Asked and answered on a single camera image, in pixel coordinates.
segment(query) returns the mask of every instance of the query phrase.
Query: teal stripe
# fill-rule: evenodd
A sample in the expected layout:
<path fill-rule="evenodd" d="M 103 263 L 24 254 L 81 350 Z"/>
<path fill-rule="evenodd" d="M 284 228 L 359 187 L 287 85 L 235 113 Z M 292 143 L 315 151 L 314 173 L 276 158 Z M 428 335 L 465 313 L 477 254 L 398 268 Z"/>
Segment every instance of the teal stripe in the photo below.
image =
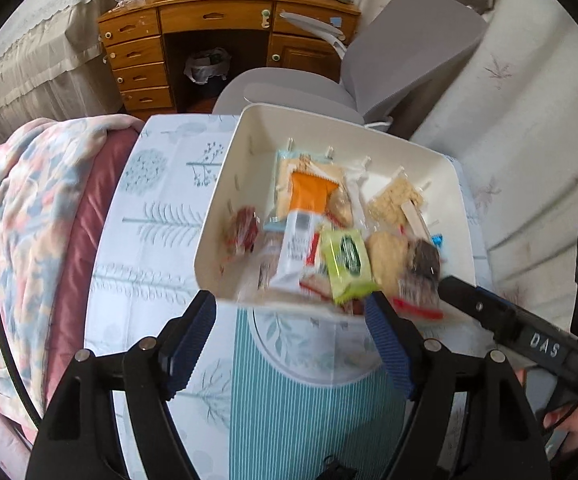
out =
<path fill-rule="evenodd" d="M 330 454 L 383 472 L 397 445 L 405 400 L 384 371 L 339 388 L 285 377 L 256 348 L 246 310 L 238 312 L 231 391 L 230 480 L 313 480 Z"/>

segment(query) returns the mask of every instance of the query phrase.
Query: pink bedding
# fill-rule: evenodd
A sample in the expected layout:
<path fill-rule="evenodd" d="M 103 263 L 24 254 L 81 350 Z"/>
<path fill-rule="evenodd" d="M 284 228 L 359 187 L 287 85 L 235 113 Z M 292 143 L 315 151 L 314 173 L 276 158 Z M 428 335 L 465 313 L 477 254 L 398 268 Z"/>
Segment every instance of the pink bedding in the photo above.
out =
<path fill-rule="evenodd" d="M 84 344 L 86 303 L 102 227 L 115 187 L 137 139 L 138 134 L 132 129 L 110 132 L 86 183 L 54 298 L 46 371 L 47 404 L 71 357 Z"/>

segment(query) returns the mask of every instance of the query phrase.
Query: green wet wipes pack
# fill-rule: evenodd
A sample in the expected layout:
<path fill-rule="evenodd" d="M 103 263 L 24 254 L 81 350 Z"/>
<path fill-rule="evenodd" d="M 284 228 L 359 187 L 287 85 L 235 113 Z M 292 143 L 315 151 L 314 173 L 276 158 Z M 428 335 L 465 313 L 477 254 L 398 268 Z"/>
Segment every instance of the green wet wipes pack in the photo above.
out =
<path fill-rule="evenodd" d="M 369 256 L 358 229 L 323 231 L 320 243 L 335 303 L 361 299 L 379 290 L 371 278 Z"/>

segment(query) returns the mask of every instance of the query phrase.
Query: drawer knob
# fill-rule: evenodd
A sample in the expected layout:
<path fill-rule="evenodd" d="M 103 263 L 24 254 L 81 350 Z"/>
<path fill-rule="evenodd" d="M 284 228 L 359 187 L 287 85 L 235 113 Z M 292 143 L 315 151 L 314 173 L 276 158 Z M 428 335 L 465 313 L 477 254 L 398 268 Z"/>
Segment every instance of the drawer knob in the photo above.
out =
<path fill-rule="evenodd" d="M 269 9 L 264 9 L 262 12 L 262 28 L 269 28 L 271 25 L 269 25 L 269 16 L 271 16 L 271 12 L 269 11 Z"/>

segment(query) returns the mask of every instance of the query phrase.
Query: beige container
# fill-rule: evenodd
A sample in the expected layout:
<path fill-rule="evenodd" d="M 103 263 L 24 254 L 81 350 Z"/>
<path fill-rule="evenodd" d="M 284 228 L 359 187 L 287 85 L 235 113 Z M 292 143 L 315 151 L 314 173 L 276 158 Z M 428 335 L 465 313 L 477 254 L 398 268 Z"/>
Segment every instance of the beige container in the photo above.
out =
<path fill-rule="evenodd" d="M 365 200 L 383 189 L 402 166 L 415 186 L 426 187 L 423 217 L 427 224 L 433 222 L 434 232 L 443 234 L 448 255 L 443 275 L 475 282 L 463 196 L 456 170 L 444 156 L 358 124 L 275 105 L 252 104 L 240 116 L 205 217 L 194 262 L 200 288 L 211 290 L 222 303 L 237 302 L 242 266 L 230 266 L 223 273 L 221 262 L 227 256 L 224 227 L 231 213 L 244 205 L 254 206 L 262 219 L 267 217 L 274 206 L 276 152 L 287 149 L 289 139 L 296 151 L 325 154 L 332 148 L 333 160 L 343 166 L 357 166 L 369 156 L 368 178 L 360 189 Z M 354 319 L 333 306 L 316 306 L 273 290 L 268 290 L 258 303 L 247 304 L 306 316 Z M 441 307 L 447 314 L 444 323 L 469 319 L 446 303 Z"/>

